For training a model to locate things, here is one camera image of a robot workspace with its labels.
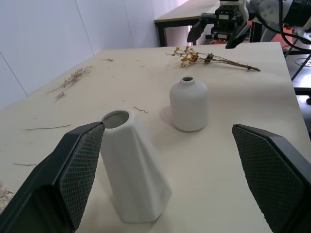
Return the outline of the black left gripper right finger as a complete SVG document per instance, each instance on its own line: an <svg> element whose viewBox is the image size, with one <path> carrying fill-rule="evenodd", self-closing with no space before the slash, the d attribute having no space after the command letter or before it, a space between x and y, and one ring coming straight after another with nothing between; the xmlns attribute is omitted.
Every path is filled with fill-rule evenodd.
<svg viewBox="0 0 311 233"><path fill-rule="evenodd" d="M232 127L248 187L274 233L311 231L311 164L283 136Z"/></svg>

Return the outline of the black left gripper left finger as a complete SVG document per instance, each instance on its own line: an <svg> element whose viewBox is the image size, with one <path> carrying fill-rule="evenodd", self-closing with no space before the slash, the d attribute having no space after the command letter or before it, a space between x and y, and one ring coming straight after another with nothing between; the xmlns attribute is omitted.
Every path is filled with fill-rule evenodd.
<svg viewBox="0 0 311 233"><path fill-rule="evenodd" d="M0 215L2 233L74 233L97 169L101 121L67 132L30 173Z"/></svg>

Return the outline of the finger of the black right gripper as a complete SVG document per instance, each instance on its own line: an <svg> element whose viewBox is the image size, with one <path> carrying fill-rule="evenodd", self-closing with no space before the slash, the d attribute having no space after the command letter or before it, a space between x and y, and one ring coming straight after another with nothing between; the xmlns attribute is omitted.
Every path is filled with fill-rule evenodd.
<svg viewBox="0 0 311 233"><path fill-rule="evenodd" d="M215 14L202 13L198 22L195 23L192 26L191 30L189 31L187 42L194 44L197 41L197 39L200 38L201 34L204 32L205 27L208 24L214 24L214 23L215 23Z"/></svg>
<svg viewBox="0 0 311 233"><path fill-rule="evenodd" d="M246 22L238 26L231 34L226 49L234 49L237 45L242 43L250 35L250 25Z"/></svg>

